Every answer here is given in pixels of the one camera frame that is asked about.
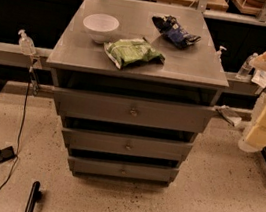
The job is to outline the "grey drawer cabinet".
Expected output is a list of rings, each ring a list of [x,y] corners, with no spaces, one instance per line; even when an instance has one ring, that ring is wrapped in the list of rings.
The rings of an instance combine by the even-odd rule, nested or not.
[[[119,20],[161,59],[116,67],[83,20]],[[139,0],[84,0],[47,59],[72,173],[169,184],[228,86],[203,14]]]

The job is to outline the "grey top drawer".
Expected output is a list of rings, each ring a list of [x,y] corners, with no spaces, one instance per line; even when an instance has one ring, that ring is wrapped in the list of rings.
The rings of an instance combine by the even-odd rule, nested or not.
[[[185,103],[59,87],[53,91],[57,112],[80,119],[201,133],[215,114],[213,108]]]

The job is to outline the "green chip bag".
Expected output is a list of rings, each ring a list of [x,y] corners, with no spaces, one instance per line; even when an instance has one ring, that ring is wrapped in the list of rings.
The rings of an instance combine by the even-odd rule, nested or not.
[[[104,43],[104,51],[116,68],[122,69],[137,62],[150,62],[158,59],[165,61],[165,56],[155,49],[146,39],[120,39]]]

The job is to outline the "white bowl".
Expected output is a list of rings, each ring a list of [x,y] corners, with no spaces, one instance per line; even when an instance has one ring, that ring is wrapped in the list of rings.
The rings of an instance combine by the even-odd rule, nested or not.
[[[86,33],[99,44],[109,42],[119,28],[119,20],[112,15],[91,14],[83,20]]]

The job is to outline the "blue chip bag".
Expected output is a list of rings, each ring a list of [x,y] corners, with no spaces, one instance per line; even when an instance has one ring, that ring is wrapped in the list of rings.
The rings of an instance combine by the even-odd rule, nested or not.
[[[174,16],[153,16],[152,22],[161,35],[171,41],[177,49],[185,49],[201,40],[200,36],[187,32]]]

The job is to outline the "folded grey cloth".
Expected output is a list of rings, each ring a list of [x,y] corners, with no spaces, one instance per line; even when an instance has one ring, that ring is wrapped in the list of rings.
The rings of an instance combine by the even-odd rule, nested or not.
[[[232,126],[238,126],[241,123],[241,117],[227,105],[219,106],[216,111]]]

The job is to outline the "small white pump bottle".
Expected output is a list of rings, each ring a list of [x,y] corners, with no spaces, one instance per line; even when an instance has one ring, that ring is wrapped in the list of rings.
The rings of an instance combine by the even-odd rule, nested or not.
[[[216,51],[216,57],[222,62],[221,56],[223,55],[223,52],[226,52],[227,48],[225,46],[219,46],[219,49]]]

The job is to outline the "clear plastic water bottle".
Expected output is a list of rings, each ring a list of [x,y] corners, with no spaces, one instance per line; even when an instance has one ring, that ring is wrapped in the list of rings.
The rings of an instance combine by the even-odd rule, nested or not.
[[[257,57],[258,54],[255,52],[248,58],[246,58],[245,62],[241,65],[241,68],[238,70],[238,73],[235,75],[237,79],[243,80],[253,69],[251,66],[251,61]]]

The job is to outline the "white wipes packet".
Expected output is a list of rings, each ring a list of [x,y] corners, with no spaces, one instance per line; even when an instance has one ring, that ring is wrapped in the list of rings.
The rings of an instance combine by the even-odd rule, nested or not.
[[[265,70],[260,70],[256,69],[254,71],[254,74],[251,78],[251,81],[261,88],[266,88],[266,71]]]

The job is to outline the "black floor bar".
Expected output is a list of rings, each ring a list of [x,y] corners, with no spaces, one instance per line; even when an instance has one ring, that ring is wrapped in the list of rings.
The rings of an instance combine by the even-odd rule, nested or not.
[[[33,212],[33,210],[35,209],[35,204],[42,198],[42,191],[40,190],[40,186],[41,184],[39,183],[39,181],[35,181],[33,183],[24,212]]]

